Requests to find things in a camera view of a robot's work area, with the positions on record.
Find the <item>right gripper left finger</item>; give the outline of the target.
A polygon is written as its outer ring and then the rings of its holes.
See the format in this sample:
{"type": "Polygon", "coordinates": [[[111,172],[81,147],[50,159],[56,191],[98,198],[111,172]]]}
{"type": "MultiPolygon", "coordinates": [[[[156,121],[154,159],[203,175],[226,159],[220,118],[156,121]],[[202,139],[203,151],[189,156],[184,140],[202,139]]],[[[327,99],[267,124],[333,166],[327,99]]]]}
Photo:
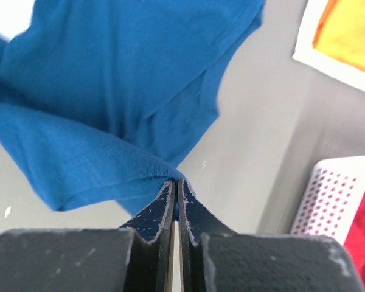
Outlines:
{"type": "Polygon", "coordinates": [[[175,183],[112,229],[0,234],[0,291],[170,291],[175,183]]]}

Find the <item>blue t shirt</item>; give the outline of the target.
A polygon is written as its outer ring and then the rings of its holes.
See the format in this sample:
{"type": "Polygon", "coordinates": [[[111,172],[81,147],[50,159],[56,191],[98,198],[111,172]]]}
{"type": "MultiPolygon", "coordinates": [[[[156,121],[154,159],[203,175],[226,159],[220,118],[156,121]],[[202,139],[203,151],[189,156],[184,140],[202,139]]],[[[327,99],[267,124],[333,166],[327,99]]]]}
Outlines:
{"type": "Polygon", "coordinates": [[[0,1],[0,143],[52,210],[151,202],[263,1],[0,1]]]}

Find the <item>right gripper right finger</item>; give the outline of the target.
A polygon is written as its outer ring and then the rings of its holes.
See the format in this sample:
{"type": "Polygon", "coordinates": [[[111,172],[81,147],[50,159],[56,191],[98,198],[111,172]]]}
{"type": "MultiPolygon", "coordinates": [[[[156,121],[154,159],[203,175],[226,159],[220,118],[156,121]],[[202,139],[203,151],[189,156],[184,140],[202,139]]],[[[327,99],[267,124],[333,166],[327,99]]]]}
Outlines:
{"type": "Polygon", "coordinates": [[[365,291],[347,251],[313,235],[239,234],[178,182],[183,291],[365,291]]]}

